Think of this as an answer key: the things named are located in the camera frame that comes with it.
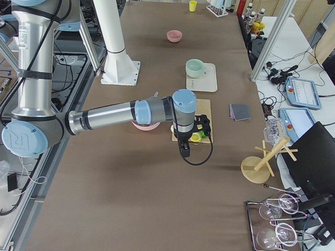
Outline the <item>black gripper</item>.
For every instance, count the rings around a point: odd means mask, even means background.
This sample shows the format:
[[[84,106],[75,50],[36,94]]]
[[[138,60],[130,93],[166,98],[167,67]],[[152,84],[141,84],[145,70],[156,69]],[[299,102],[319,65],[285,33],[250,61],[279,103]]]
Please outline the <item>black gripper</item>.
[[[185,132],[178,131],[178,147],[182,157],[190,157],[191,148],[189,146],[189,139],[191,138],[192,133],[200,133],[200,131],[203,131],[211,142],[210,120],[206,115],[195,115],[190,129],[187,129]]]

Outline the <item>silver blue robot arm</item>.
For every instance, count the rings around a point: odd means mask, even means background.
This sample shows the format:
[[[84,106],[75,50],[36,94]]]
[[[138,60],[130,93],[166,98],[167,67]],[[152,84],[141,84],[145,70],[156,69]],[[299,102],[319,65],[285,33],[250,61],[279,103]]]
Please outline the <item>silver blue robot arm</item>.
[[[172,122],[182,158],[195,132],[210,136],[206,115],[196,115],[197,99],[187,89],[172,96],[150,97],[86,111],[54,112],[51,108],[54,31],[79,31],[79,1],[12,1],[18,20],[18,105],[2,130],[5,147],[20,157],[34,157],[82,131],[134,121]]]

